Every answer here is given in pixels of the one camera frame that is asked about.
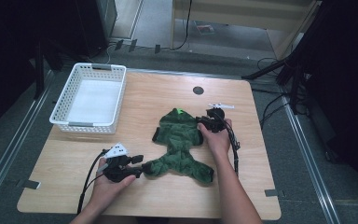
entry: white device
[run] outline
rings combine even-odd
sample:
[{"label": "white device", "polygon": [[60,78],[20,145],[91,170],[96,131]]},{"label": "white device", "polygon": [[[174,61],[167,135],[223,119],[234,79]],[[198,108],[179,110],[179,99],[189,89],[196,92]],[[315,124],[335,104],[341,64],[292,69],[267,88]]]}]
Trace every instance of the white device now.
[{"label": "white device", "polygon": [[219,104],[209,104],[210,107],[215,108],[227,108],[227,109],[234,109],[234,105],[222,105],[222,103]]},{"label": "white device", "polygon": [[106,159],[109,159],[113,157],[124,156],[127,154],[128,154],[128,150],[124,148],[124,146],[121,145],[121,143],[117,143],[113,147],[111,147],[106,154],[104,154],[104,157]]}]

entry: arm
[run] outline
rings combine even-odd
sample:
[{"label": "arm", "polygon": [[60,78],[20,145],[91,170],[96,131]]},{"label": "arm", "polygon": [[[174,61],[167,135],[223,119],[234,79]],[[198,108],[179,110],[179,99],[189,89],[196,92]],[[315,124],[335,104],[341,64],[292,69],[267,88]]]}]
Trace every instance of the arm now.
[{"label": "arm", "polygon": [[[106,163],[106,159],[100,159],[99,167]],[[134,180],[135,175],[129,175],[119,183],[113,183],[102,175],[94,182],[91,198],[81,213],[72,220],[72,224],[92,223],[118,196],[118,194]]]},{"label": "arm", "polygon": [[211,133],[201,123],[199,128],[216,163],[220,206],[224,223],[261,223],[260,216],[228,159],[230,142],[227,130]]}]

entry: tripod leg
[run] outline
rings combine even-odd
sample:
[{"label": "tripod leg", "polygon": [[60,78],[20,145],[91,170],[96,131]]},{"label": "tripod leg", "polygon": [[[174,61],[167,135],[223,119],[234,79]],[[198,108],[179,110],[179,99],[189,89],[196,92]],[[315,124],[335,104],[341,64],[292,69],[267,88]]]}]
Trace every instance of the tripod leg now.
[{"label": "tripod leg", "polygon": [[268,72],[271,72],[275,69],[278,69],[282,66],[284,66],[284,63],[286,62],[287,58],[284,58],[280,61],[277,61],[276,63],[273,63],[272,65],[266,67],[266,68],[263,68],[261,69],[260,71],[258,72],[255,72],[251,75],[248,75],[248,76],[242,76],[241,78],[242,79],[255,79],[255,78],[258,78],[258,77],[262,77],[264,76],[265,74],[267,74]]}]

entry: metal rail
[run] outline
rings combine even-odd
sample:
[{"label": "metal rail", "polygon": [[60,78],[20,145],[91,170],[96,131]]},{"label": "metal rail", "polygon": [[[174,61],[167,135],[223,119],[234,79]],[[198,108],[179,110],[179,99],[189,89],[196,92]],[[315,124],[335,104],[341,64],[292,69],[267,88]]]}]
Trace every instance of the metal rail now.
[{"label": "metal rail", "polygon": [[34,120],[38,115],[40,108],[42,107],[43,103],[46,100],[48,95],[49,88],[51,83],[53,82],[55,76],[50,70],[46,77],[46,88],[40,95],[39,99],[34,100],[28,110],[25,118],[23,119],[19,129],[14,134],[13,138],[11,139],[10,143],[7,146],[7,149],[0,160],[0,186],[7,175],[8,170],[10,169],[11,164],[16,158],[16,155],[20,151],[22,143],[27,136],[28,132],[30,131],[32,125],[34,124]]},{"label": "metal rail", "polygon": [[301,124],[297,116],[290,108],[290,105],[288,105],[288,100],[286,99],[286,97],[282,98],[282,102],[284,105],[286,104],[285,110],[287,117],[289,118],[290,124],[292,125],[293,131],[295,133],[296,140],[301,150],[301,154],[304,158],[304,162],[310,174],[310,180],[312,181],[313,187],[315,187],[315,191],[319,198],[319,203],[321,204],[321,207],[324,211],[326,221],[329,224],[341,223],[338,217],[336,207],[334,206],[333,200],[330,197],[330,193],[327,189],[327,186],[325,185],[322,175],[319,172],[318,165],[313,158],[310,145],[308,144],[307,138],[302,130]]}]

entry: green fabric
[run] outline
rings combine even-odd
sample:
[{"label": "green fabric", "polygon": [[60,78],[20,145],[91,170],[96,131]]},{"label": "green fabric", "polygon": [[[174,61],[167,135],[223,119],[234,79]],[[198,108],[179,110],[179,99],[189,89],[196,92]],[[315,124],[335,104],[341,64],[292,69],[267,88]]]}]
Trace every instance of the green fabric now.
[{"label": "green fabric", "polygon": [[202,144],[202,134],[196,120],[182,109],[174,109],[159,121],[153,141],[167,145],[167,153],[143,165],[146,175],[158,176],[173,169],[204,184],[213,181],[213,169],[195,161],[190,154],[192,146]]}]

